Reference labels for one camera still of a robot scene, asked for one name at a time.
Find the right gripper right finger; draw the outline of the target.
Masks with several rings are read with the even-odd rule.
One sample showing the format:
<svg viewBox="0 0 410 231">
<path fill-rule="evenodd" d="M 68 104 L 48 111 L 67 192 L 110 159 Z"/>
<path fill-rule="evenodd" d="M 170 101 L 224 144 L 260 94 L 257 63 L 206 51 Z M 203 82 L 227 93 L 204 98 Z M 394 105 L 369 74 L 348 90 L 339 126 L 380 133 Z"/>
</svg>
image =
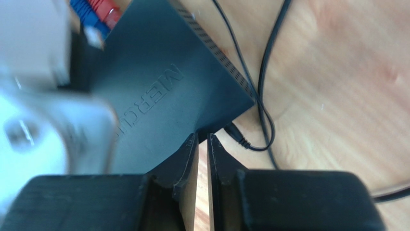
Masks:
<svg viewBox="0 0 410 231">
<path fill-rule="evenodd" d="M 383 231 L 362 181 L 342 171 L 248 169 L 207 139 L 214 231 Z"/>
</svg>

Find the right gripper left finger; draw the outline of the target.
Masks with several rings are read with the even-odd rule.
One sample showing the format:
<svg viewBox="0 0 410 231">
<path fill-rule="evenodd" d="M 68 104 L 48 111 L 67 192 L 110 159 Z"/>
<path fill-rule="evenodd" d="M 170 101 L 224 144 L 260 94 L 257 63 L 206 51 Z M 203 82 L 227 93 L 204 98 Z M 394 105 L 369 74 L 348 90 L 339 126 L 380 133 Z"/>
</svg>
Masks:
<svg viewBox="0 0 410 231">
<path fill-rule="evenodd" d="M 191 231 L 198 136 L 146 174 L 38 176 L 12 204 L 3 231 Z"/>
</svg>

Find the black network switch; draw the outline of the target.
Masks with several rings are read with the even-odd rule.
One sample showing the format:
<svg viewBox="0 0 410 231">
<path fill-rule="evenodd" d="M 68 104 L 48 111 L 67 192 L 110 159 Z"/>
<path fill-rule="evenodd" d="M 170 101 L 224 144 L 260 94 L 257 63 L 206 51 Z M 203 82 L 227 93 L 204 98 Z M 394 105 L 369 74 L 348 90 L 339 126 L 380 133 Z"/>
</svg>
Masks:
<svg viewBox="0 0 410 231">
<path fill-rule="evenodd" d="M 109 173 L 146 173 L 192 133 L 204 141 L 251 108 L 247 80 L 177 0 L 134 0 L 103 50 L 73 34 L 72 88 L 119 123 Z"/>
</svg>

